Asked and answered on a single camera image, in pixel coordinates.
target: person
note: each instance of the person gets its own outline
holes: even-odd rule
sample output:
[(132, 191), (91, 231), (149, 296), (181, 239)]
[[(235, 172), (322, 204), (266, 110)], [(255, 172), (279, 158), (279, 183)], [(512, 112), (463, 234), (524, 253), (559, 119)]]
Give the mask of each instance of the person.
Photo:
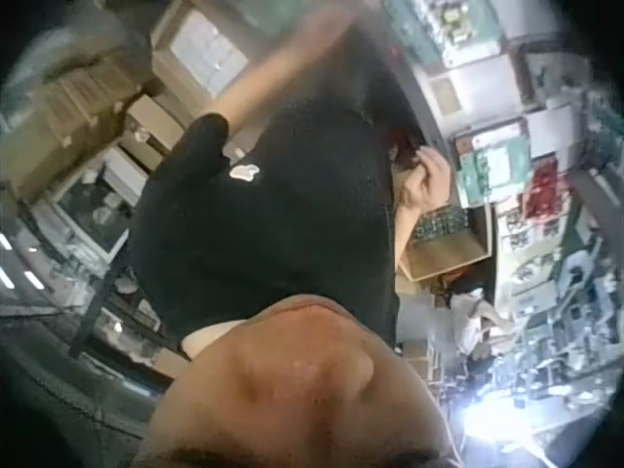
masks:
[(455, 466), (449, 429), (394, 345), (396, 266), (422, 214), (449, 199), (432, 148), (395, 212), (371, 124), (334, 98), (279, 114), (230, 167), (255, 110), (326, 56), (336, 6), (219, 97), (147, 182), (131, 230), (138, 283), (191, 358), (135, 466)]

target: raised arm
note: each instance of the raised arm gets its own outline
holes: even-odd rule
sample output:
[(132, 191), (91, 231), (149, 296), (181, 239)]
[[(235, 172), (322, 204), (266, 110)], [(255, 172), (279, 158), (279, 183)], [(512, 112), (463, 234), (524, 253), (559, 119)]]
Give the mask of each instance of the raised arm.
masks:
[(352, 20), (347, 10), (335, 5), (309, 15), (286, 44), (232, 85), (207, 113), (225, 117), (233, 137), (263, 104), (330, 51)]
[(395, 217), (395, 269), (410, 241), (411, 232), (422, 215), (443, 207), (450, 198), (450, 166), (435, 149), (422, 146), (416, 151), (418, 166), (401, 187)]

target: electronic component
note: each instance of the electronic component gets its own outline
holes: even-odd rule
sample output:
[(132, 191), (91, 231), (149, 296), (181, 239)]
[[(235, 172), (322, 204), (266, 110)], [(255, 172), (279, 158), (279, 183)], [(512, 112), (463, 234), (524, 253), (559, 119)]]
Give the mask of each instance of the electronic component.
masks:
[(438, 237), (467, 231), (468, 214), (455, 205), (448, 205), (440, 210), (423, 216), (413, 232), (413, 242), (423, 242)]
[(447, 68), (500, 54), (502, 31), (487, 0), (384, 0), (401, 45)]
[(463, 207), (495, 203), (524, 192), (530, 177), (530, 150), (523, 120), (460, 136), (455, 147)]

